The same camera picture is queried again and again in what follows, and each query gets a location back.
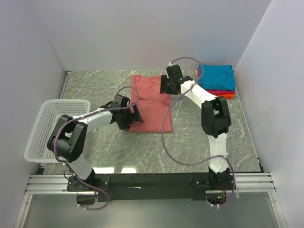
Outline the salmon pink t shirt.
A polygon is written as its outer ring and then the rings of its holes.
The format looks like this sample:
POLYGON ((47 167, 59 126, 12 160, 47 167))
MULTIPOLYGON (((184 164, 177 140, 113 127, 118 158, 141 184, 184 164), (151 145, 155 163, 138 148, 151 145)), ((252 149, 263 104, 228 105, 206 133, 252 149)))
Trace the salmon pink t shirt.
POLYGON ((143 122, 130 125, 129 132, 170 133, 172 123, 171 110, 168 107, 171 104, 171 96, 160 93, 161 77, 133 75, 131 87, 137 90, 131 90, 131 102, 137 102, 143 122))

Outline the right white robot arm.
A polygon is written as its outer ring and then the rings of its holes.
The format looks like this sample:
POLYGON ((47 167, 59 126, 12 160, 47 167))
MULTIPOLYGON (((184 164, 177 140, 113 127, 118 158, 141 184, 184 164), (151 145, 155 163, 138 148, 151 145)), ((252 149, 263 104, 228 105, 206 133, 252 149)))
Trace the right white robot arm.
POLYGON ((229 168, 226 144, 231 118, 227 100, 207 92, 191 77, 183 76, 179 65, 171 64, 166 71, 167 75, 161 76, 160 93, 184 95, 201 109, 201 126, 209 139, 209 169, 214 173, 208 179, 209 186, 218 190, 225 184, 221 173, 229 168))

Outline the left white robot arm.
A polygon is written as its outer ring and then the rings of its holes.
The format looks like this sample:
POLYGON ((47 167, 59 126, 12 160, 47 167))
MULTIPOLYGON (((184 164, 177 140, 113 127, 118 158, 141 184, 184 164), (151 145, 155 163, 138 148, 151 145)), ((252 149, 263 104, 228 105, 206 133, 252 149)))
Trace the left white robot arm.
POLYGON ((137 104, 128 97, 115 95, 114 100, 83 116, 62 115, 47 148, 56 160, 65 163, 79 177, 78 185, 85 191, 95 185, 95 172, 83 156, 86 135, 101 126, 117 123, 119 130, 128 130, 134 123, 143 123, 137 104))

